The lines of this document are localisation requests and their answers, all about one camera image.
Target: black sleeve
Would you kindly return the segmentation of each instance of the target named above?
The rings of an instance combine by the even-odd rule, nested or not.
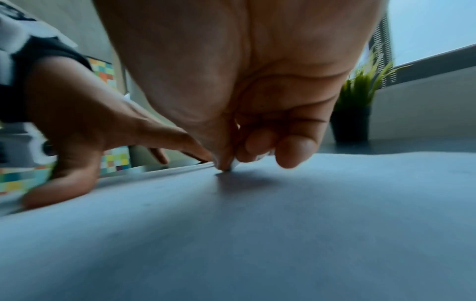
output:
[[[0,120],[2,122],[28,122],[25,110],[24,83],[35,64],[46,57],[71,58],[91,70],[85,57],[60,42],[58,38],[31,36],[20,51],[11,54],[13,63],[11,84],[0,84]]]

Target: hand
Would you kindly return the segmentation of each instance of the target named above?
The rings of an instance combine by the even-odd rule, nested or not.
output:
[[[315,153],[386,4],[95,0],[152,107],[210,150],[219,169],[272,149],[293,168]]]
[[[151,114],[103,83],[80,63],[47,58],[30,73],[26,85],[30,120],[50,141],[58,162],[50,180],[23,197],[26,207],[41,207],[88,193],[100,174],[103,152],[143,145],[163,164],[161,148],[211,155],[185,131],[161,124]]]

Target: sky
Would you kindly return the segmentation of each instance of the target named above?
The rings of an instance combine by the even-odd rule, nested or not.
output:
[[[476,0],[390,0],[395,65],[476,44]]]

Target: green plant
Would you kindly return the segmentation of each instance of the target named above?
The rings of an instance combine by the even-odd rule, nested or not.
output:
[[[390,62],[377,72],[382,59],[380,53],[372,48],[367,62],[356,67],[352,72],[355,77],[351,78],[349,75],[342,86],[334,111],[360,109],[372,104],[375,92],[382,81],[400,69],[393,69],[393,64]]]

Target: black pot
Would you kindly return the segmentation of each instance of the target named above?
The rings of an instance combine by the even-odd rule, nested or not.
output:
[[[333,112],[331,127],[337,143],[368,141],[371,106]]]

